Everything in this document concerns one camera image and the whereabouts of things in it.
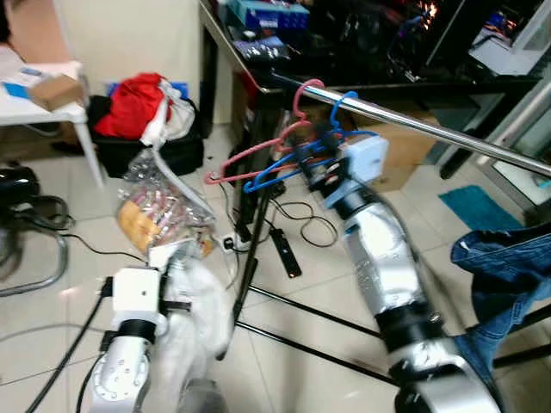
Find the blue box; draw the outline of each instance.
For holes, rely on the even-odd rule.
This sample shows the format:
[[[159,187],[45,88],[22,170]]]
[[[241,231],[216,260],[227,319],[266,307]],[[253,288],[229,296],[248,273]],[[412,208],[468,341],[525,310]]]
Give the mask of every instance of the blue box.
[[[112,82],[112,83],[105,83],[105,90],[107,92],[107,96],[111,97],[113,93],[115,92],[115,89],[117,89],[117,86],[119,86],[119,83]],[[174,89],[180,90],[182,93],[182,99],[188,99],[188,84],[185,82],[170,82],[170,86],[172,86]]]
[[[299,4],[285,6],[255,0],[233,0],[230,7],[247,28],[253,29],[306,29],[310,18],[310,12]]]

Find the pink clothes hanger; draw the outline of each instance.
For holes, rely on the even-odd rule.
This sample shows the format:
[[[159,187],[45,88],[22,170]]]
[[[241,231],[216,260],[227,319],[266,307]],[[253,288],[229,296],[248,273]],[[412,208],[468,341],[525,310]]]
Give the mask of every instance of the pink clothes hanger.
[[[251,148],[249,148],[245,151],[242,151],[242,152],[238,153],[237,155],[234,155],[233,157],[230,157],[229,159],[227,159],[220,166],[220,171],[219,171],[218,174],[216,174],[214,172],[207,172],[203,177],[203,181],[208,185],[216,185],[217,183],[222,183],[222,182],[235,182],[235,181],[239,181],[239,180],[242,180],[242,179],[253,178],[253,177],[259,175],[262,171],[258,170],[256,172],[249,172],[248,174],[241,174],[241,175],[235,175],[235,176],[226,176],[226,169],[231,164],[236,163],[239,159],[242,159],[243,157],[247,157],[252,153],[260,151],[264,148],[268,148],[270,146],[275,146],[275,151],[290,151],[290,148],[284,147],[285,140],[288,137],[288,135],[291,132],[293,132],[295,129],[298,129],[299,127],[311,126],[312,125],[312,122],[310,122],[309,120],[306,119],[307,115],[299,109],[299,100],[300,100],[300,97],[302,96],[302,93],[304,92],[304,89],[307,88],[308,86],[314,86],[314,85],[318,86],[320,88],[325,87],[324,83],[321,80],[310,79],[310,80],[304,82],[297,89],[296,93],[294,94],[293,114],[294,114],[294,116],[299,118],[299,120],[297,120],[293,125],[290,125],[290,126],[286,127],[283,130],[282,134],[280,136],[278,136],[277,138],[267,140],[266,142],[262,142],[261,144],[252,146]],[[296,168],[296,166],[297,166],[296,163],[289,163],[289,164],[283,165],[279,168],[275,168],[273,170],[273,172],[277,172],[279,170],[287,170],[287,169]]]

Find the teal mat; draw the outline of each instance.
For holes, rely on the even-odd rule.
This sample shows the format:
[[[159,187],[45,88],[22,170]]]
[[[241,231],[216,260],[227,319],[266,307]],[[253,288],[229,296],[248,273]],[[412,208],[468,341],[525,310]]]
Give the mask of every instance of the teal mat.
[[[523,226],[474,185],[438,195],[471,230],[516,230]]]

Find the chair leg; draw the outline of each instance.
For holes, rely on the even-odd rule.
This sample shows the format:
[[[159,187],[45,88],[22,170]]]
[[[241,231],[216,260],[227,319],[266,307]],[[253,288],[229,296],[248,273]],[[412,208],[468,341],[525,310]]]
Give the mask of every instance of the chair leg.
[[[77,132],[78,141],[83,147],[84,155],[88,161],[88,165],[92,170],[92,175],[96,180],[96,184],[99,188],[103,188],[103,177],[102,170],[100,169],[100,164],[97,161],[96,152],[94,151],[94,146],[92,144],[92,139],[90,138],[90,132],[85,123],[75,123],[75,131]]]

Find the electrical outlet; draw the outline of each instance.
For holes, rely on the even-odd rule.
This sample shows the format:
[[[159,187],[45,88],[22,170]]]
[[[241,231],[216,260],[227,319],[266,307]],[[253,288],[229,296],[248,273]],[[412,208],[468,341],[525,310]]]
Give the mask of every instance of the electrical outlet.
[[[247,251],[251,246],[251,241],[243,242],[239,238],[236,232],[230,232],[222,237],[222,249],[227,254],[232,253],[233,250]]]

